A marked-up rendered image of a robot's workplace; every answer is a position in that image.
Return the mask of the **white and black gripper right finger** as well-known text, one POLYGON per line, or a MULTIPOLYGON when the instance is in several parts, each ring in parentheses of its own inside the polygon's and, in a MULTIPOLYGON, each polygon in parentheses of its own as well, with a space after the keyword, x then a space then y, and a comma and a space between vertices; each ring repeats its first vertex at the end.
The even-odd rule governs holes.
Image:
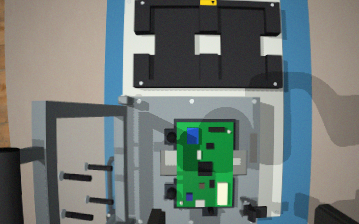
POLYGON ((314 224, 359 224, 329 204, 315 208, 314 224))

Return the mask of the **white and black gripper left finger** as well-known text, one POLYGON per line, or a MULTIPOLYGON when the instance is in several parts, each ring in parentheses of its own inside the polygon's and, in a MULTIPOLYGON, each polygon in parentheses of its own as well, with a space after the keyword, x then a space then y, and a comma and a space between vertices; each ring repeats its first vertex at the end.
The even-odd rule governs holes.
POLYGON ((162 211, 162 209, 152 209, 147 224, 166 224, 165 211, 162 211))

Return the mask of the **green circuit board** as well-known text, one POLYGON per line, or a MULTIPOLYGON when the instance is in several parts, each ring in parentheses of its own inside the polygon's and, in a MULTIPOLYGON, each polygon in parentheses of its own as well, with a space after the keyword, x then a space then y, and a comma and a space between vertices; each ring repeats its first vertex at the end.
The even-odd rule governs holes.
POLYGON ((233 131, 234 122, 177 122, 177 207, 232 206, 233 131))

